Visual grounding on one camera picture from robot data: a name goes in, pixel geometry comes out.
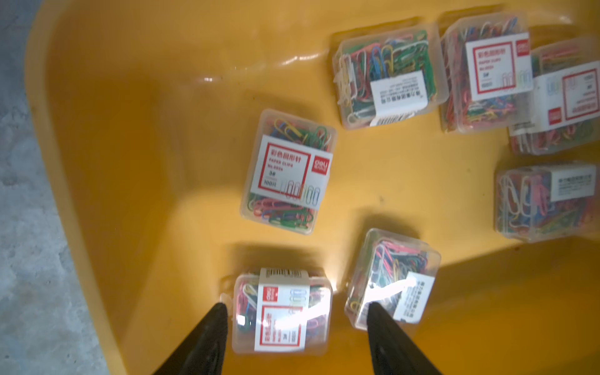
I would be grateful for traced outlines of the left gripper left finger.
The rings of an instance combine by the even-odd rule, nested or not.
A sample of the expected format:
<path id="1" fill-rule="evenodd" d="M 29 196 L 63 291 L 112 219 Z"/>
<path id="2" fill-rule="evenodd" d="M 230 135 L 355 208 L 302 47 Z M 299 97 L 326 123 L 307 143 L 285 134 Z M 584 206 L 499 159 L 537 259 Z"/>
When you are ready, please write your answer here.
<path id="1" fill-rule="evenodd" d="M 154 374 L 220 375 L 228 340 L 228 310 L 219 302 Z"/>

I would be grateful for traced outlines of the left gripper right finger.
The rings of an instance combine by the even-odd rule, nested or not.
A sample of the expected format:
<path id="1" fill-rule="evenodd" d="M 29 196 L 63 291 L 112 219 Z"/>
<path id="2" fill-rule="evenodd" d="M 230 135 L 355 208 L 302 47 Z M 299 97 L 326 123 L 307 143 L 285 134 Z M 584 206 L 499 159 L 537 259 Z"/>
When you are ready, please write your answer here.
<path id="1" fill-rule="evenodd" d="M 367 333 L 374 374 L 442 375 L 378 302 L 369 305 Z"/>

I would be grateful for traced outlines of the yellow plastic storage tray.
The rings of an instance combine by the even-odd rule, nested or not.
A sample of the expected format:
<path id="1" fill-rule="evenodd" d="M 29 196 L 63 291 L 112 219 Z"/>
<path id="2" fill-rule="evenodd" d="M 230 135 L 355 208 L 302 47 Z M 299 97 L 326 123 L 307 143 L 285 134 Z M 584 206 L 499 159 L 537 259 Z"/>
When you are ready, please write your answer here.
<path id="1" fill-rule="evenodd" d="M 438 112 L 348 131 L 332 57 L 343 37 L 515 10 L 541 42 L 599 33 L 597 1 L 45 1 L 26 88 L 52 190 L 109 371 L 155 372 L 239 273 L 320 268 L 334 289 L 318 356 L 238 355 L 226 374 L 370 374 L 344 313 L 370 228 L 440 252 L 408 327 L 445 374 L 597 374 L 599 227 L 524 244 L 494 230 L 495 172 L 596 163 L 598 144 L 514 155 L 503 129 L 446 134 Z M 259 117 L 277 109 L 337 131 L 310 235 L 240 206 Z"/>

